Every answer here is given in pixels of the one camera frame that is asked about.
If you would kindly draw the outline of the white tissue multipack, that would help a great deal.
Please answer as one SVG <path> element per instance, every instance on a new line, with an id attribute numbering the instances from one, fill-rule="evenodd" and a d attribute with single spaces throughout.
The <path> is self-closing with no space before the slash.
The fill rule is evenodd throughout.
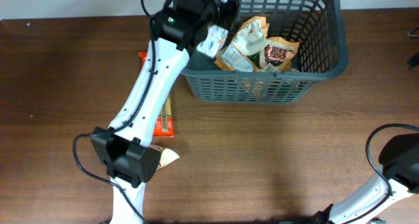
<path id="1" fill-rule="evenodd" d="M 214 4 L 219 15 L 218 21 L 208 28 L 206 39 L 196 47 L 198 52 L 210 58 L 214 58 L 224 46 L 228 33 L 236 21 L 240 1 L 215 0 Z"/>

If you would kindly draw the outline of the orange snack bag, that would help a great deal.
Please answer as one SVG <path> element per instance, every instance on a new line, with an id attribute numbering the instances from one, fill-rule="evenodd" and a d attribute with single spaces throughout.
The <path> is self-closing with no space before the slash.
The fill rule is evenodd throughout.
<path id="1" fill-rule="evenodd" d="M 244 22 L 230 44 L 216 54 L 214 64 L 224 71 L 290 71 L 300 43 L 282 37 L 269 37 L 269 26 L 263 16 L 254 16 Z"/>

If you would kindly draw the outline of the orange spaghetti packet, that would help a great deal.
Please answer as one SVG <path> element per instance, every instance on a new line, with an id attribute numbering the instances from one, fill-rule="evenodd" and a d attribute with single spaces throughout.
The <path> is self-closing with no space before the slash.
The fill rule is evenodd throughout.
<path id="1" fill-rule="evenodd" d="M 175 136 L 173 129 L 172 104 L 169 94 L 160 110 L 160 113 L 158 114 L 153 136 Z"/>

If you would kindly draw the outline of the brown white snack pouch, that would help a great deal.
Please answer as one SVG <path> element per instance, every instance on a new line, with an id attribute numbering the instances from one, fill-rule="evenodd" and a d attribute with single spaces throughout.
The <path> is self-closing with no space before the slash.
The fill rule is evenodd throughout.
<path id="1" fill-rule="evenodd" d="M 150 148 L 159 151 L 161 154 L 160 161 L 157 167 L 158 170 L 180 158 L 180 156 L 171 149 L 153 144 L 150 145 Z"/>

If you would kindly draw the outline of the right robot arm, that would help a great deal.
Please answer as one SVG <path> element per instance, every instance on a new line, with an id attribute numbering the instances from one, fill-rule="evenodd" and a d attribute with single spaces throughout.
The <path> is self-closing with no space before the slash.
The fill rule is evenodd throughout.
<path id="1" fill-rule="evenodd" d="M 387 128 L 402 128 L 412 133 L 392 137 L 380 152 L 380 166 L 376 166 L 371 158 L 371 142 Z M 392 204 L 418 194 L 417 126 L 403 123 L 379 126 L 367 138 L 365 155 L 374 174 L 344 200 L 318 211 L 309 223 L 372 223 L 376 215 Z"/>

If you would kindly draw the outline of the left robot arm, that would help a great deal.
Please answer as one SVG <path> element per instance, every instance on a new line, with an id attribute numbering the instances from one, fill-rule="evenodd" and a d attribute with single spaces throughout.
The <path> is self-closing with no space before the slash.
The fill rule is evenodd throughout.
<path id="1" fill-rule="evenodd" d="M 166 0 L 149 17 L 151 40 L 135 85 L 108 128 L 89 134 L 113 186 L 110 223 L 144 223 L 145 186 L 160 165 L 162 152 L 151 147 L 155 123 L 191 54 L 210 27 L 230 29 L 239 0 Z"/>

